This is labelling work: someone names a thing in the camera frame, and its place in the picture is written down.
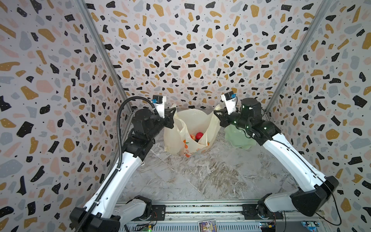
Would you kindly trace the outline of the cream plastic bag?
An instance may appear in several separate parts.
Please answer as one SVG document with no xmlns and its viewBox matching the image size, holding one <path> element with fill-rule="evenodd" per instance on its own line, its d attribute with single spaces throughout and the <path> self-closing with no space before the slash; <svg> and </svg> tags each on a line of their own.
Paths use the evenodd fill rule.
<svg viewBox="0 0 371 232">
<path fill-rule="evenodd" d="M 220 130 L 220 121 L 213 114 L 199 109 L 176 111 L 174 128 L 164 129 L 164 149 L 172 155 L 192 155 L 206 153 L 214 143 Z M 195 135 L 202 132 L 203 137 L 197 141 Z"/>
</svg>

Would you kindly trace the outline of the red apple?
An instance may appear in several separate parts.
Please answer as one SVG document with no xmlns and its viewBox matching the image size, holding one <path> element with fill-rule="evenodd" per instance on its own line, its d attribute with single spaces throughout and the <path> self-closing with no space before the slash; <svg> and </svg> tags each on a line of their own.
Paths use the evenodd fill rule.
<svg viewBox="0 0 371 232">
<path fill-rule="evenodd" d="M 195 140 L 199 141 L 202 137 L 203 137 L 203 133 L 202 132 L 198 132 L 196 135 L 195 135 Z"/>
</svg>

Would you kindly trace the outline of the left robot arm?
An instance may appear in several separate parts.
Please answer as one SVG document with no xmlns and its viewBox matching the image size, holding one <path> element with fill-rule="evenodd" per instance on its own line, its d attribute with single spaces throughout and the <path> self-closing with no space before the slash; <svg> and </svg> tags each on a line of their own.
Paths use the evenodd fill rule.
<svg viewBox="0 0 371 232">
<path fill-rule="evenodd" d="M 122 154 L 104 183 L 84 207 L 70 214 L 71 229 L 76 232 L 117 232 L 134 219 L 151 220 L 152 201 L 136 196 L 120 208 L 116 203 L 131 176 L 155 144 L 155 137 L 165 127 L 174 127 L 176 109 L 157 115 L 150 109 L 138 110 L 132 118 L 133 128 L 122 146 Z"/>
</svg>

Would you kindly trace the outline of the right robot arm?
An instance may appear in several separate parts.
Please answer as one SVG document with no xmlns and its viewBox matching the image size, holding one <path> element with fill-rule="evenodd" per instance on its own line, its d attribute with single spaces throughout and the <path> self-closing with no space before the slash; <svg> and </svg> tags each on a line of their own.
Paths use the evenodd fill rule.
<svg viewBox="0 0 371 232">
<path fill-rule="evenodd" d="M 298 211 L 312 217 L 333 196 L 339 181 L 334 176 L 325 176 L 311 165 L 285 138 L 279 128 L 262 117 L 261 103 L 254 98 L 241 100 L 233 92 L 221 96 L 225 107 L 215 110 L 220 126 L 229 125 L 242 130 L 244 136 L 255 140 L 273 154 L 290 172 L 298 184 L 298 189 L 286 193 L 268 193 L 262 197 L 255 214 L 262 219 L 270 219 L 276 212 Z"/>
</svg>

